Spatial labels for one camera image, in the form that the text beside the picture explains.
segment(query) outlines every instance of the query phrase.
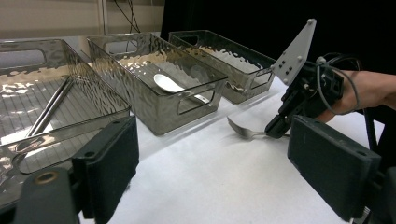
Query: transparent container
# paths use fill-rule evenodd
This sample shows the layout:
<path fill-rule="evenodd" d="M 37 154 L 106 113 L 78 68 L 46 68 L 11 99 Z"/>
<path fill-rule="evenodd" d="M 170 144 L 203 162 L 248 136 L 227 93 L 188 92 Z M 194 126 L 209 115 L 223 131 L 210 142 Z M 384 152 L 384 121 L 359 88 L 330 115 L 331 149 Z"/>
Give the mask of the transparent container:
<path fill-rule="evenodd" d="M 133 113 L 162 135 L 218 110 L 227 76 L 151 33 L 87 37 L 92 68 L 124 97 Z M 156 74 L 184 90 L 169 92 Z M 208 101 L 197 100 L 197 95 Z"/>
<path fill-rule="evenodd" d="M 169 42 L 228 76 L 222 95 L 235 105 L 270 89 L 275 60 L 207 30 L 169 33 Z"/>
<path fill-rule="evenodd" d="M 61 39 L 0 43 L 0 210 L 130 107 Z"/>

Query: wall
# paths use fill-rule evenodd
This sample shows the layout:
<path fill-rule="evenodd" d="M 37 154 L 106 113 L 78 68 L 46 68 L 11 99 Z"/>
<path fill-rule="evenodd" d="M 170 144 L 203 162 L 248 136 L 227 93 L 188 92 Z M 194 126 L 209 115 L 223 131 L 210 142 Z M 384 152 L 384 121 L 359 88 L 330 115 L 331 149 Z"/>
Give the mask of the wall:
<path fill-rule="evenodd" d="M 127 1 L 118 3 L 130 18 Z M 133 6 L 141 32 L 161 31 L 164 0 L 134 0 Z M 129 30 L 129 22 L 114 0 L 1 1 L 0 39 L 118 34 Z"/>

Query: white table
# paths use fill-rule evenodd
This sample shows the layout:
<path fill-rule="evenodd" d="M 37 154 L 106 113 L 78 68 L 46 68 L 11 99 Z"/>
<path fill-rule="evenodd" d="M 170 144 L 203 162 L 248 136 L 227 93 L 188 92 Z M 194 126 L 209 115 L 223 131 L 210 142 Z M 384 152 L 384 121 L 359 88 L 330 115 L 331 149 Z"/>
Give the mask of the white table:
<path fill-rule="evenodd" d="M 217 112 L 163 136 L 137 122 L 140 163 L 109 223 L 345 223 L 287 158 L 288 139 L 241 138 L 227 116 L 263 131 L 277 114 L 284 86 L 241 105 L 225 98 Z M 364 117 L 329 125 L 368 147 Z M 383 125 L 377 123 L 377 136 Z M 81 223 L 94 223 L 84 219 Z"/>

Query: spoon bowl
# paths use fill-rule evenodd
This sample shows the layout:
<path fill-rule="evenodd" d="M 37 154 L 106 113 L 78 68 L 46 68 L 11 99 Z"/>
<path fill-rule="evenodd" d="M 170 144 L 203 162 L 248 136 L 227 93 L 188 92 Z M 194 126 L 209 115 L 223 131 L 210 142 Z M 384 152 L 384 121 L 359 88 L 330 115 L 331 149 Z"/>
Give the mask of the spoon bowl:
<path fill-rule="evenodd" d="M 177 85 L 176 82 L 174 82 L 171 78 L 169 78 L 163 74 L 156 74 L 154 76 L 154 82 L 163 91 L 168 91 L 168 92 L 174 93 L 174 92 L 179 92 L 179 91 L 185 90 L 184 88 Z M 210 102 L 207 98 L 205 98 L 202 95 L 194 95 L 194 97 L 197 98 L 198 100 L 204 102 L 205 104 L 208 104 Z"/>

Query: silver spoon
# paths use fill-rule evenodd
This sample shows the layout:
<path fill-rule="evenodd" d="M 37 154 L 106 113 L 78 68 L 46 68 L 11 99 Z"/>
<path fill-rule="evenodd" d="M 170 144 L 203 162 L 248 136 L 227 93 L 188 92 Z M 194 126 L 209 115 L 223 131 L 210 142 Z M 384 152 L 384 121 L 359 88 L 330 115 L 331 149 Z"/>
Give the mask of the silver spoon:
<path fill-rule="evenodd" d="M 182 87 L 177 85 L 171 78 L 163 75 L 163 74 L 156 74 L 154 76 L 154 82 L 155 84 L 158 85 L 163 91 L 168 91 L 168 92 L 178 92 L 178 91 L 184 91 Z M 204 102 L 205 104 L 208 104 L 210 101 L 205 98 L 202 95 L 194 95 L 195 98 L 198 100 Z"/>

